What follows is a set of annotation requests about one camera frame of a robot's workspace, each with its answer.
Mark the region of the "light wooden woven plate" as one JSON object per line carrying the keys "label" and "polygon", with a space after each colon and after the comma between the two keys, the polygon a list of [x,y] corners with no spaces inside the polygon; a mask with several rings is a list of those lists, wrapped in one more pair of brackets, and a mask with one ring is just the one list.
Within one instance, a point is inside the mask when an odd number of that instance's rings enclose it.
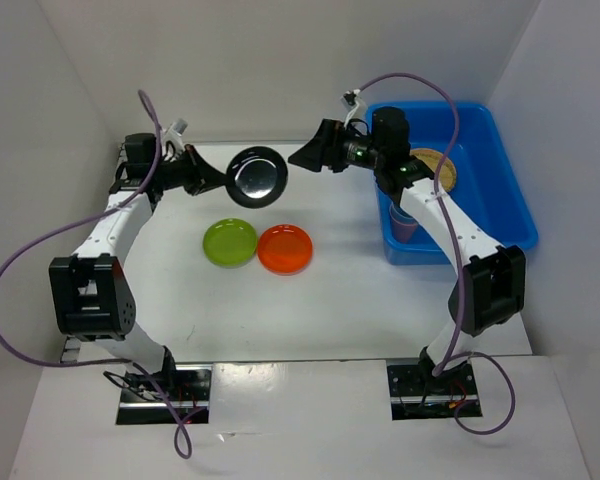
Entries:
{"label": "light wooden woven plate", "polygon": [[[442,152],[431,148],[414,148],[411,153],[423,161],[433,172],[436,171],[443,156]],[[440,168],[439,181],[447,193],[451,192],[456,186],[457,170],[449,158],[444,160]]]}

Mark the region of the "orange plastic plate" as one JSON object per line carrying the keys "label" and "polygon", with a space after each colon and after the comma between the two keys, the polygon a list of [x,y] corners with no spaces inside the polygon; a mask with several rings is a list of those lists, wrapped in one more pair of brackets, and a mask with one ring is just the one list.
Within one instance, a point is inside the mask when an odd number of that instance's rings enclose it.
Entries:
{"label": "orange plastic plate", "polygon": [[313,242],[302,228],[291,224],[272,226],[262,233],[257,257],[270,272],[293,275],[304,270],[313,257]]}

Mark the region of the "green plastic plate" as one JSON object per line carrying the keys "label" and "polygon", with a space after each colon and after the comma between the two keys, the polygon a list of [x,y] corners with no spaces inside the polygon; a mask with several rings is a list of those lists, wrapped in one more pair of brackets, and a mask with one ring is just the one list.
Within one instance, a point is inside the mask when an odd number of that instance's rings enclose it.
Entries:
{"label": "green plastic plate", "polygon": [[212,224],[204,233],[202,249],[206,258],[223,268],[239,267],[254,256],[258,234],[248,222],[226,218]]}

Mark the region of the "blue plastic cup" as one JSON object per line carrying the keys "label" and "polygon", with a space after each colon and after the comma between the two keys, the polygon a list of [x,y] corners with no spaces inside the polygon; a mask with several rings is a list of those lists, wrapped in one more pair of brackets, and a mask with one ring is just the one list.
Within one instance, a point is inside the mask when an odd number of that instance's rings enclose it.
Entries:
{"label": "blue plastic cup", "polygon": [[403,211],[400,207],[396,206],[394,203],[391,203],[389,206],[389,216],[390,219],[394,222],[401,224],[414,224],[416,220]]}

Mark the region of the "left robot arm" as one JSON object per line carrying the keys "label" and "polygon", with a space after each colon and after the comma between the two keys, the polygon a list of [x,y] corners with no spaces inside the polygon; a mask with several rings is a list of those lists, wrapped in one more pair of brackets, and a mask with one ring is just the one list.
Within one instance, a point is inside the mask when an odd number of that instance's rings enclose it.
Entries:
{"label": "left robot arm", "polygon": [[225,183],[225,174],[190,144],[169,139],[161,147],[151,133],[128,135],[109,191],[108,216],[96,223],[72,255],[56,257],[49,266],[60,332],[129,361],[132,375],[146,372],[143,386],[156,399],[172,397],[180,377],[170,350],[138,324],[123,266],[166,191],[182,189],[196,196]]}

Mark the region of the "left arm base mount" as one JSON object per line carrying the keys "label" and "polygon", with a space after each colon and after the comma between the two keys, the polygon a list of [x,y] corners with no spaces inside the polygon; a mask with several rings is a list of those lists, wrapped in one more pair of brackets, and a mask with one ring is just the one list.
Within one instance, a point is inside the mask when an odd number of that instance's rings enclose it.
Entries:
{"label": "left arm base mount", "polygon": [[[211,364],[177,364],[173,384],[156,381],[185,424],[207,424],[213,367]],[[103,376],[120,391],[116,424],[175,424],[165,402],[142,375],[105,371]]]}

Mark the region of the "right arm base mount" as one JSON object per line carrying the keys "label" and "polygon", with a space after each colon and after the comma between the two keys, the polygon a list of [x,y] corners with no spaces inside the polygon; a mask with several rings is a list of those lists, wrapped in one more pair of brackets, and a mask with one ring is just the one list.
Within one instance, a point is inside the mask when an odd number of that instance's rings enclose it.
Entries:
{"label": "right arm base mount", "polygon": [[415,359],[388,361],[386,373],[394,421],[482,416],[473,369],[466,362],[443,379],[427,380]]}

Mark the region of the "black plastic plate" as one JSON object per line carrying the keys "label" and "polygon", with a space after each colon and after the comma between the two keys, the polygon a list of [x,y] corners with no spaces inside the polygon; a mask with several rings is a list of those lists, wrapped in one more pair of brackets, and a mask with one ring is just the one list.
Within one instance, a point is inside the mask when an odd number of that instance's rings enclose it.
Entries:
{"label": "black plastic plate", "polygon": [[240,151],[226,169],[225,188],[238,205],[261,209],[274,203],[284,192],[288,168],[274,149],[254,146]]}

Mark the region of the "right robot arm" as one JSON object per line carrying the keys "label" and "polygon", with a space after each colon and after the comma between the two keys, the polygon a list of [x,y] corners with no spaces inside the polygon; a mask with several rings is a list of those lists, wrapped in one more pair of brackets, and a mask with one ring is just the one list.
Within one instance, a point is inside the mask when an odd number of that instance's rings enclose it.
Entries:
{"label": "right robot arm", "polygon": [[457,275],[448,300],[450,326],[420,354],[418,380],[430,393],[453,381],[472,340],[506,323],[524,306],[526,257],[486,234],[452,200],[423,161],[411,153],[403,110],[382,107],[361,135],[350,123],[325,119],[314,137],[293,153],[290,164],[318,173],[349,166],[373,172],[378,189],[410,215],[439,246]]}

